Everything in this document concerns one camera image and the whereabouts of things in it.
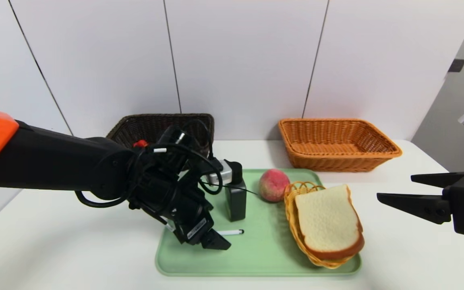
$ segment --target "wicker basket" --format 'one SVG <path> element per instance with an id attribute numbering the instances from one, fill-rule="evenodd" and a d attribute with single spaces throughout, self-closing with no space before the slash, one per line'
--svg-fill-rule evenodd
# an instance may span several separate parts
<path id="1" fill-rule="evenodd" d="M 344 259 L 335 259 L 335 260 L 322 260 L 318 259 L 311 253 L 304 244 L 304 238 L 300 231 L 300 224 L 298 222 L 298 210 L 296 209 L 295 197 L 297 195 L 304 195 L 306 193 L 311 193 L 313 191 L 319 191 L 320 189 L 325 189 L 323 186 L 316 185 L 312 182 L 295 182 L 286 187 L 284 192 L 284 203 L 286 205 L 286 218 L 289 222 L 289 228 L 291 233 L 298 244 L 298 247 L 305 255 L 309 258 L 311 263 L 316 266 L 326 267 L 330 269 L 338 268 L 339 266 L 345 264 L 353 256 L 347 257 Z"/>
<path id="2" fill-rule="evenodd" d="M 359 119 L 283 119 L 278 126 L 296 168 L 368 172 L 402 155 L 385 134 Z"/>
<path id="3" fill-rule="evenodd" d="M 210 131 L 211 141 L 214 140 L 214 118 L 211 114 L 135 114 L 126 116 L 114 126 L 107 138 L 127 148 L 131 148 L 138 140 L 155 143 L 170 125 L 182 126 L 191 119 L 203 121 Z M 191 123 L 186 131 L 200 144 L 200 153 L 207 156 L 209 144 L 204 127 L 199 123 Z"/>

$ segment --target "peach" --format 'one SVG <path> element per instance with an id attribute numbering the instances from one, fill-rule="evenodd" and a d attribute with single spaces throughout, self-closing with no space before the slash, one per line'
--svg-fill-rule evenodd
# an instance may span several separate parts
<path id="1" fill-rule="evenodd" d="M 284 172 L 269 169 L 259 181 L 261 197 L 270 202 L 284 200 L 284 189 L 289 183 L 289 178 Z"/>

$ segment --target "white bread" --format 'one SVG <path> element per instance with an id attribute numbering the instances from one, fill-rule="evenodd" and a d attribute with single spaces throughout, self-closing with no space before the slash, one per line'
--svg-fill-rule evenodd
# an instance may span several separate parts
<path id="1" fill-rule="evenodd" d="M 347 185 L 298 195 L 295 204 L 304 244 L 318 259 L 345 259 L 365 245 Z"/>

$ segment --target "white table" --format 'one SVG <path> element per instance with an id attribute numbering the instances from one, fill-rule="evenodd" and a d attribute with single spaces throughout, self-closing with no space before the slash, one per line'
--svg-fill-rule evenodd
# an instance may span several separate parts
<path id="1" fill-rule="evenodd" d="M 464 236 L 377 201 L 377 192 L 440 194 L 409 176 L 445 169 L 418 147 L 370 173 L 319 173 L 347 183 L 364 227 L 359 273 L 329 278 L 174 278 L 155 268 L 160 223 L 126 204 L 92 209 L 71 192 L 24 190 L 0 213 L 0 290 L 464 289 Z M 280 141 L 216 141 L 245 168 L 291 167 Z"/>

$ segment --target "bread crust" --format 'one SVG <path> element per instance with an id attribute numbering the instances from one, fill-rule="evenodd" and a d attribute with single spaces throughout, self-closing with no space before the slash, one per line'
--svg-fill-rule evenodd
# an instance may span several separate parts
<path id="1" fill-rule="evenodd" d="M 365 239 L 363 237 L 363 226 L 361 225 L 361 221 L 359 220 L 357 211 L 354 208 L 354 205 L 352 204 L 352 198 L 350 197 L 350 188 L 348 187 L 348 185 L 346 186 L 346 189 L 348 192 L 348 202 L 350 203 L 350 206 L 354 210 L 354 213 L 356 214 L 356 217 L 357 217 L 357 230 L 359 231 L 359 238 L 356 240 L 356 242 L 354 242 L 354 244 L 352 244 L 352 246 L 346 249 L 343 249 L 341 251 L 322 252 L 322 251 L 315 250 L 311 248 L 310 246 L 308 246 L 308 244 L 306 243 L 305 235 L 302 232 L 300 232 L 300 234 L 302 235 L 302 238 L 304 239 L 304 245 L 306 246 L 307 250 L 311 252 L 318 259 L 339 260 L 339 259 L 350 258 L 354 256 L 355 254 L 359 253 L 365 245 Z"/>

